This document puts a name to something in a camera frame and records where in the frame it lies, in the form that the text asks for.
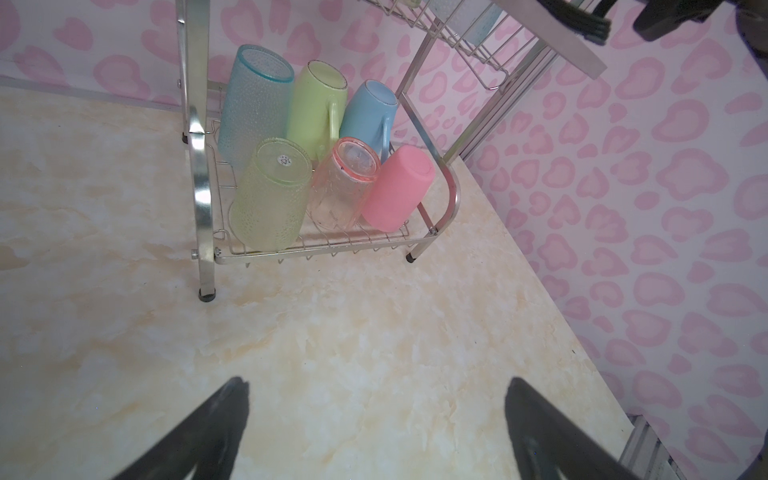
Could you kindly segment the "light green ceramic mug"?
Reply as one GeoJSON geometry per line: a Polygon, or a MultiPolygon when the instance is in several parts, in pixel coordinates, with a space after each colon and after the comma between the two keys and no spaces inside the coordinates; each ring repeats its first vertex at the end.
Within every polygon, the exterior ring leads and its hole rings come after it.
{"type": "Polygon", "coordinates": [[[295,81],[287,138],[317,164],[339,140],[348,82],[332,65],[311,60],[295,81]]]}

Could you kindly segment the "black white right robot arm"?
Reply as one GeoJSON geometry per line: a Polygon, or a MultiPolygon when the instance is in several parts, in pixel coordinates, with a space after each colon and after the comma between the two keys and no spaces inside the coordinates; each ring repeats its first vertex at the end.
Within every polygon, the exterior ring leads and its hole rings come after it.
{"type": "MultiPolygon", "coordinates": [[[[654,0],[635,19],[633,29],[646,41],[654,41],[676,30],[686,21],[704,22],[722,0],[654,0]]],[[[767,2],[730,1],[736,7],[738,33],[757,45],[767,44],[767,2]]]]}

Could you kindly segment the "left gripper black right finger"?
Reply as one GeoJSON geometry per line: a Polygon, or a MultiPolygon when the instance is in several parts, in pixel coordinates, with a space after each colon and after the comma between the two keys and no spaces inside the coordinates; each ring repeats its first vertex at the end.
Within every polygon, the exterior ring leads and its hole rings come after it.
{"type": "Polygon", "coordinates": [[[634,479],[527,381],[514,377],[504,403],[522,479],[634,479]]]}

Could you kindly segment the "translucent teal plastic cup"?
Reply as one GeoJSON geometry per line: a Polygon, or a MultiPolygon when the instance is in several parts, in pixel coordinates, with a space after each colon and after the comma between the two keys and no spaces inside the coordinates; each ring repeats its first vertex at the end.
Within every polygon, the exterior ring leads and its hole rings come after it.
{"type": "Polygon", "coordinates": [[[235,175],[262,141],[286,135],[293,82],[293,67],[279,54],[257,45],[238,48],[218,136],[221,158],[235,175]]]}

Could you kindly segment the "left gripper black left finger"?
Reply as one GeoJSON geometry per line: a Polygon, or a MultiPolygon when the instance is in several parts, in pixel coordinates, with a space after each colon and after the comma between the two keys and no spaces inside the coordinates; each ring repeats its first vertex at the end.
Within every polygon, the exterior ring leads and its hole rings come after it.
{"type": "Polygon", "coordinates": [[[228,479],[249,416],[250,385],[233,377],[118,479],[228,479]]]}

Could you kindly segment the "light blue ceramic mug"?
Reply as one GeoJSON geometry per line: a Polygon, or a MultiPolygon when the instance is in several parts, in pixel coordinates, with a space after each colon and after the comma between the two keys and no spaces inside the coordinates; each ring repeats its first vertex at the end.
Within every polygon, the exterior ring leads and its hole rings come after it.
{"type": "Polygon", "coordinates": [[[398,106],[395,94],[386,85],[366,80],[346,106],[339,136],[363,141],[384,163],[398,106]]]}

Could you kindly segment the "opaque pink plastic cup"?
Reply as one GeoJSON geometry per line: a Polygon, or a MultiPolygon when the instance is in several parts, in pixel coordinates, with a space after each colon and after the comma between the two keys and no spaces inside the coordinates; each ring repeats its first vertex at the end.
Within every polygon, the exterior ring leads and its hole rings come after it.
{"type": "Polygon", "coordinates": [[[382,165],[363,219],[376,230],[397,231],[423,200],[435,174],[435,162],[423,150],[401,146],[382,165]]]}

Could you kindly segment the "translucent pink plastic cup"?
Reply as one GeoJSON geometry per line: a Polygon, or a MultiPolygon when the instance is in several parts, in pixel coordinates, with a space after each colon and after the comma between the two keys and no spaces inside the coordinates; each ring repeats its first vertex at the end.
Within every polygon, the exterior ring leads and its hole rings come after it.
{"type": "Polygon", "coordinates": [[[307,212],[322,230],[350,230],[378,179],[381,162],[363,141],[340,138],[314,173],[307,212]]]}

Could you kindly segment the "translucent green plastic cup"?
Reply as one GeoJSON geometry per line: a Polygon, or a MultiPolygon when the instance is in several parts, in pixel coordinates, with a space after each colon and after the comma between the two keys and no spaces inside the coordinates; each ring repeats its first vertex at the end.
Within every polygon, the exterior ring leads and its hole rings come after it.
{"type": "Polygon", "coordinates": [[[249,251],[274,252],[299,237],[308,204],[312,163],[295,142],[269,138],[237,180],[229,220],[249,251]]]}

